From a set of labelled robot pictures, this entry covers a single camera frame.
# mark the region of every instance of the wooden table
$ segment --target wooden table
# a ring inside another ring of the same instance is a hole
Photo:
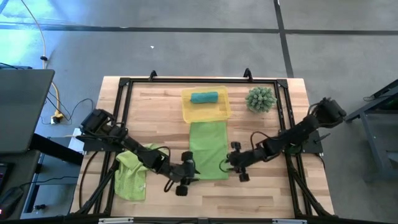
[[[112,113],[120,77],[104,77],[97,108]],[[308,109],[304,80],[287,79],[296,123]],[[172,149],[171,160],[180,162],[180,155],[188,150],[190,125],[182,118],[180,94],[184,88],[217,86],[209,83],[135,83],[127,119],[129,135],[141,144],[157,143]],[[270,136],[280,129],[276,106],[269,113],[254,114],[246,108],[244,97],[253,87],[250,84],[225,84],[232,109],[227,121],[228,142],[239,141],[243,149],[250,149],[249,137],[253,131]],[[287,114],[283,91],[280,91],[284,114]],[[123,112],[121,103],[119,118]],[[287,128],[289,121],[285,116]],[[255,135],[254,142],[263,137]],[[90,155],[85,156],[79,181]],[[98,185],[104,153],[99,152],[88,168],[82,189],[83,203]],[[307,184],[326,211],[333,213],[328,183],[321,160],[314,155],[302,155]],[[283,155],[270,162],[258,162],[248,169],[251,180],[241,183],[236,174],[228,180],[199,181],[189,187],[188,196],[175,195],[175,185],[169,193],[163,188],[167,178],[147,172],[146,199],[130,202],[114,197],[112,216],[135,217],[229,217],[229,218],[289,218],[294,217],[290,196],[286,162]],[[78,210],[77,185],[71,212]],[[109,187],[104,191],[101,211],[105,207]],[[298,190],[300,208],[304,211],[301,191]]]

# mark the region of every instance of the yellow container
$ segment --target yellow container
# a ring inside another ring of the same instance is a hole
[[[192,103],[192,93],[216,91],[217,103]],[[231,116],[228,92],[225,86],[191,88],[182,90],[182,116],[188,124],[192,122],[208,122],[227,120]]]

